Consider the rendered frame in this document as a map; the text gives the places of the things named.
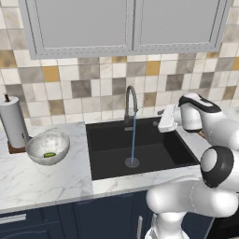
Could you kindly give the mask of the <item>black appliance front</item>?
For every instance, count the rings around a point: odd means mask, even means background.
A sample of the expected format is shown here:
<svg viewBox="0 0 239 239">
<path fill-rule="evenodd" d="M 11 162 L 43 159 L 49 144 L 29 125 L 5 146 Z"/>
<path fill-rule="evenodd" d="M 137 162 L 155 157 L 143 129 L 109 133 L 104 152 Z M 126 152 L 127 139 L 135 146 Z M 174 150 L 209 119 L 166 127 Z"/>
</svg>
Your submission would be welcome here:
<svg viewBox="0 0 239 239">
<path fill-rule="evenodd" d="M 216 218 L 206 239 L 239 239 L 239 216 Z"/>
</svg>

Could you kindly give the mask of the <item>navy cupboard door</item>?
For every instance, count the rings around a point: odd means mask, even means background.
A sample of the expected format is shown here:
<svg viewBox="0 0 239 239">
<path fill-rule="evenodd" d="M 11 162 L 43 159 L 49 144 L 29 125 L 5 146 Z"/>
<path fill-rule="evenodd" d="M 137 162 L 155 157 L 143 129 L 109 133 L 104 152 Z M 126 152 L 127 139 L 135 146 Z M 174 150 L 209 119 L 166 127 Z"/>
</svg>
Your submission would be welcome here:
<svg viewBox="0 0 239 239">
<path fill-rule="evenodd" d="M 147 218 L 146 193 L 126 193 L 74 203 L 79 239 L 136 239 L 138 217 Z"/>
</svg>

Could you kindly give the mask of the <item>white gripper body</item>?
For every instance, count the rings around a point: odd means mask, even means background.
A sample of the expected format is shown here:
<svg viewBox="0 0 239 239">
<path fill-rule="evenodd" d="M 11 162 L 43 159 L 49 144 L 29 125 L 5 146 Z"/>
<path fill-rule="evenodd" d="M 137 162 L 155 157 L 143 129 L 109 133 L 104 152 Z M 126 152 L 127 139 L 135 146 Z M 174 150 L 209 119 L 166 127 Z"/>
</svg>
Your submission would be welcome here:
<svg viewBox="0 0 239 239">
<path fill-rule="evenodd" d="M 177 122 L 175 120 L 175 111 L 177 109 L 177 105 L 168 105 L 165 109 L 162 115 L 159 115 L 161 117 L 161 120 L 159 122 L 158 129 L 161 133 L 168 133 L 172 132 L 177 127 Z"/>
</svg>

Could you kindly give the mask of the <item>dark grey sink faucet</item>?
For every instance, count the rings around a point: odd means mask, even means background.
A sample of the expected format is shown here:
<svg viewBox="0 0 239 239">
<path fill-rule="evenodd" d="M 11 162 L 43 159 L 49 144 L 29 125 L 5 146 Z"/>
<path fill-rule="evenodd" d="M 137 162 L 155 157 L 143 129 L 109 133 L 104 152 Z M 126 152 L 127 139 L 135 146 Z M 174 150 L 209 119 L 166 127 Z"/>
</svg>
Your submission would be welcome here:
<svg viewBox="0 0 239 239">
<path fill-rule="evenodd" d="M 138 111 L 136 92 L 132 85 L 126 89 L 125 103 L 124 122 L 130 125 L 134 120 L 134 114 Z"/>
</svg>

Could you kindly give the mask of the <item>black kitchen sink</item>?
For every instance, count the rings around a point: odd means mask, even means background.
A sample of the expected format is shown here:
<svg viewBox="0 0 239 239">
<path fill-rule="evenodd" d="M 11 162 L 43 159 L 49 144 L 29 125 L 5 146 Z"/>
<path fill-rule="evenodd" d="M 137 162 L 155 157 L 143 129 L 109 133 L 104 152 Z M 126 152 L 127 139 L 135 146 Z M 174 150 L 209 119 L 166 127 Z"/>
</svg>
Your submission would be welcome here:
<svg viewBox="0 0 239 239">
<path fill-rule="evenodd" d="M 135 129 L 134 157 L 139 166 L 129 168 L 132 156 L 133 123 L 124 120 L 86 125 L 91 164 L 91 179 L 107 179 L 197 165 L 199 161 L 177 131 L 160 133 L 153 121 L 138 119 Z"/>
</svg>

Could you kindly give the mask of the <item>navy drawer front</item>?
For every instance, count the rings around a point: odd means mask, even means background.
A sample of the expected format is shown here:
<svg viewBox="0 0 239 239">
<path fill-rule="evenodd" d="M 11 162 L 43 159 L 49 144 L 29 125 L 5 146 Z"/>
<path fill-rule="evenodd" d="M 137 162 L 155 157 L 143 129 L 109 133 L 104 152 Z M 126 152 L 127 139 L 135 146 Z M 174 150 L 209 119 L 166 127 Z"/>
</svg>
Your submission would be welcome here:
<svg viewBox="0 0 239 239">
<path fill-rule="evenodd" d="M 0 225 L 0 239 L 64 239 L 56 206 L 0 214 L 0 218 L 26 214 L 25 221 Z"/>
</svg>

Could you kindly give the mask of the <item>blue water stream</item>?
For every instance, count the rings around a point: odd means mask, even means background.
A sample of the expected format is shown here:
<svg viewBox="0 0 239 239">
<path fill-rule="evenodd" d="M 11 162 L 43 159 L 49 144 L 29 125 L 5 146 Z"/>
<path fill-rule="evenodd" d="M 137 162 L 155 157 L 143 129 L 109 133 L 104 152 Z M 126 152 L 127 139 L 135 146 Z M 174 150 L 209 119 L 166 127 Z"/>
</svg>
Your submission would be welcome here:
<svg viewBox="0 0 239 239">
<path fill-rule="evenodd" d="M 134 166 L 135 129 L 136 129 L 136 112 L 134 112 L 134 121 L 133 121 L 133 141 L 132 141 L 131 166 Z"/>
</svg>

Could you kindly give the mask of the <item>grey wall cupboard door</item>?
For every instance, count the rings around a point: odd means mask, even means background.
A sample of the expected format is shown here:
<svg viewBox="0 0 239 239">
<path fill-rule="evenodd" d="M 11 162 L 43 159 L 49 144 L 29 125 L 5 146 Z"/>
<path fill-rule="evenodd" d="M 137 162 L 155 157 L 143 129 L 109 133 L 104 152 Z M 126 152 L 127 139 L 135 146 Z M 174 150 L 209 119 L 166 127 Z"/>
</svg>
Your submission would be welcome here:
<svg viewBox="0 0 239 239">
<path fill-rule="evenodd" d="M 135 0 L 134 50 L 218 51 L 232 0 Z"/>
<path fill-rule="evenodd" d="M 19 6 L 33 60 L 133 50 L 134 0 L 19 0 Z"/>
</svg>

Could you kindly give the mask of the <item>round metal sink drain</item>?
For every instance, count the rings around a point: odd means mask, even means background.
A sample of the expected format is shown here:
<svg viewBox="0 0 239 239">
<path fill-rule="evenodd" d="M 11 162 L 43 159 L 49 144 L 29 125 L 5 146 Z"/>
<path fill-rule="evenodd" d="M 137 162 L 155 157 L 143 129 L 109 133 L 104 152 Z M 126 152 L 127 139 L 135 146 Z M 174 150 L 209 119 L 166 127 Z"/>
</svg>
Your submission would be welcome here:
<svg viewBox="0 0 239 239">
<path fill-rule="evenodd" d="M 127 158 L 125 165 L 129 168 L 136 168 L 139 166 L 139 160 L 137 158 Z"/>
</svg>

